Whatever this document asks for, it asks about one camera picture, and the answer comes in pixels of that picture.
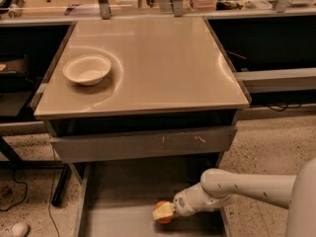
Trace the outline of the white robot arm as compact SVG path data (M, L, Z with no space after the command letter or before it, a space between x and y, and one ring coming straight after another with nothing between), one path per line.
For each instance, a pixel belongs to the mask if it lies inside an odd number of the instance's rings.
M235 196L256 199L288 210L285 237L316 237L316 160L296 175L234 174L208 169L197 184L177 193L172 201L155 205L153 219L169 223L175 217L209 212Z

